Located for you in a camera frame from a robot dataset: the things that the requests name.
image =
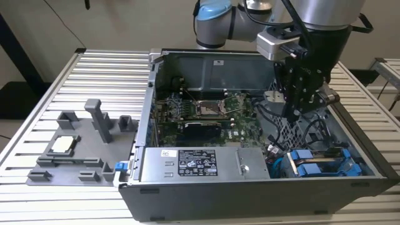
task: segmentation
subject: open computer tower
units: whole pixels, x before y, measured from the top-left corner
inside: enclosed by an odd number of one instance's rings
[[[161,50],[118,191],[138,221],[334,213],[400,180],[340,103],[289,123],[256,52]]]

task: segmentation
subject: power supply label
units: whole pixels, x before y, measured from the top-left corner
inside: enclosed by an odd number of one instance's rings
[[[214,150],[178,150],[180,176],[217,176]]]

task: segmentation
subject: metal rail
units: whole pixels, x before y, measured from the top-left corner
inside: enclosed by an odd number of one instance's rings
[[[26,186],[26,174],[57,129],[62,109],[89,117],[86,98],[100,98],[112,118],[140,118],[148,76],[148,52],[88,50],[76,54],[53,86],[0,154],[0,222],[21,225],[138,224],[113,187]],[[400,173],[400,123],[341,63],[329,85],[341,103],[392,167]],[[330,224],[397,225],[400,186],[376,197],[364,197],[334,215],[186,221],[180,224]]]

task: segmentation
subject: robotic arm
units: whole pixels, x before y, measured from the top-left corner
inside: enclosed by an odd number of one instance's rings
[[[350,32],[373,30],[360,13],[365,0],[293,0],[293,5],[289,0],[281,0],[293,21],[278,24],[264,22],[272,13],[270,0],[240,0],[237,7],[228,2],[208,0],[198,8],[198,47],[214,49],[224,46],[226,39],[253,41],[256,38],[257,51],[274,61],[277,91],[285,101],[277,113],[288,121],[338,102],[337,93],[328,87],[330,71]],[[269,20],[278,16],[273,13]],[[350,25],[357,18],[365,28]]]

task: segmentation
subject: motherboard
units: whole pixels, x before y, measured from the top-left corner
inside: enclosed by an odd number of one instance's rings
[[[157,101],[158,146],[265,146],[248,94],[225,92],[210,98],[186,92]]]

